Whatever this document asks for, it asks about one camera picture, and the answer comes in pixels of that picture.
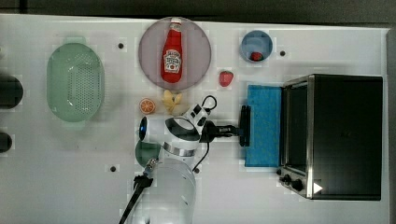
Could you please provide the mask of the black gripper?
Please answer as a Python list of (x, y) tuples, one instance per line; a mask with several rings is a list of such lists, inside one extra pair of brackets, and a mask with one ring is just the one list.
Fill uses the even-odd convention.
[(218, 131), (239, 131), (239, 128), (233, 125), (216, 126), (212, 121), (208, 120), (202, 129), (200, 142), (210, 143), (216, 137), (239, 136), (239, 133), (218, 133)]

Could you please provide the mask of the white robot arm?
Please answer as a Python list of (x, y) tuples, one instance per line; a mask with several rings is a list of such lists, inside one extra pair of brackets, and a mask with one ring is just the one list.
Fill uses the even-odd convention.
[(195, 152), (217, 137), (239, 135), (233, 125), (183, 117), (146, 116), (141, 119), (139, 140), (160, 150), (145, 162), (145, 170), (134, 179), (132, 215), (128, 224), (192, 224), (196, 198)]

